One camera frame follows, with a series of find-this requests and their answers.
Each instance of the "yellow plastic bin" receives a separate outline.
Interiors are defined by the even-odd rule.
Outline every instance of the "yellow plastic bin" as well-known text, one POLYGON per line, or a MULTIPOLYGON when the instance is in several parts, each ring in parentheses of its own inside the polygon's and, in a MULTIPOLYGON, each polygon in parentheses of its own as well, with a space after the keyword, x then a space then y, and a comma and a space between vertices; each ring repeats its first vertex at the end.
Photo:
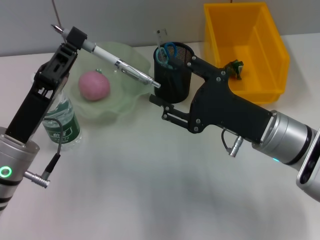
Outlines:
POLYGON ((204 5, 204 58, 217 67, 243 61, 242 80, 229 78, 231 91, 255 104, 269 104, 284 93, 290 57, 267 5, 204 5))

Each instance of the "white wall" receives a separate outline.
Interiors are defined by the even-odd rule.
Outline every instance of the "white wall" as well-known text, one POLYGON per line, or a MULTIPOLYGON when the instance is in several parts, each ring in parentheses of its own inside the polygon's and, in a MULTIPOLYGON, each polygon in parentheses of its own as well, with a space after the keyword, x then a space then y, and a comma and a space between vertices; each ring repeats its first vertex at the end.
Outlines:
MULTIPOLYGON (((172 41, 201 41, 203 4, 229 1, 55 0, 66 28, 76 26, 95 42, 115 41, 132 46, 154 45, 153 31, 159 28, 166 28, 172 41)), ((265 1, 281 35, 320 32, 319 0, 265 1)), ((50 28, 52 23, 57 19, 51 0, 1 0, 0 56, 54 52, 62 39, 50 28)))

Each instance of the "green glass bowl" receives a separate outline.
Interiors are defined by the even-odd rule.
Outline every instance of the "green glass bowl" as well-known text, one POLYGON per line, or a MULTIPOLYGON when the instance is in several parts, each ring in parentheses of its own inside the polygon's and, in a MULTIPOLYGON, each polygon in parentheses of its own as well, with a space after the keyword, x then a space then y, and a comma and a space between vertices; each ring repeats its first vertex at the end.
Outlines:
MULTIPOLYGON (((97 45, 138 70, 149 73, 150 62, 131 46, 117 42, 104 42, 97 45)), ((132 79, 97 56, 80 50, 63 90, 70 98, 77 115, 88 120, 99 120, 130 113, 138 97, 150 93, 152 87, 132 79), (82 74, 96 69, 101 70, 102 74, 109 79, 110 95, 99 101, 89 101, 80 94, 78 80, 82 74)))

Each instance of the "green indicator light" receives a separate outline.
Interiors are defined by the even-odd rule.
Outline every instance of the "green indicator light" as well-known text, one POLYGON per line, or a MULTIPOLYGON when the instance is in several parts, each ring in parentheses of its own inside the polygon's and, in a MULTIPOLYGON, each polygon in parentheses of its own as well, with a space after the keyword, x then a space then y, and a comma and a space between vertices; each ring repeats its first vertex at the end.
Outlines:
POLYGON ((7 178, 11 175, 12 170, 8 166, 3 166, 0 168, 0 177, 7 178))

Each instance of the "black cable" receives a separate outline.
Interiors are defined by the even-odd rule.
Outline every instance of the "black cable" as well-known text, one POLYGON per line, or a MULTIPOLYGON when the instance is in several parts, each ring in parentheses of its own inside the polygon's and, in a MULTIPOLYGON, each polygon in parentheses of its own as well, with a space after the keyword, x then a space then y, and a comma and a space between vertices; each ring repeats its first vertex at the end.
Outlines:
POLYGON ((222 140, 222 143, 223 143, 223 146, 225 147, 225 150, 229 150, 227 144, 226 144, 226 141, 225 141, 225 129, 223 129, 222 133, 221 133, 221 140, 222 140))
POLYGON ((62 145, 62 138, 64 136, 64 127, 62 126, 61 122, 56 119, 56 118, 51 118, 51 117, 46 117, 45 119, 46 121, 55 121, 59 127, 60 127, 60 139, 59 139, 59 145, 58 145, 58 150, 56 151, 56 153, 59 155, 60 151, 61 151, 61 145, 62 145))

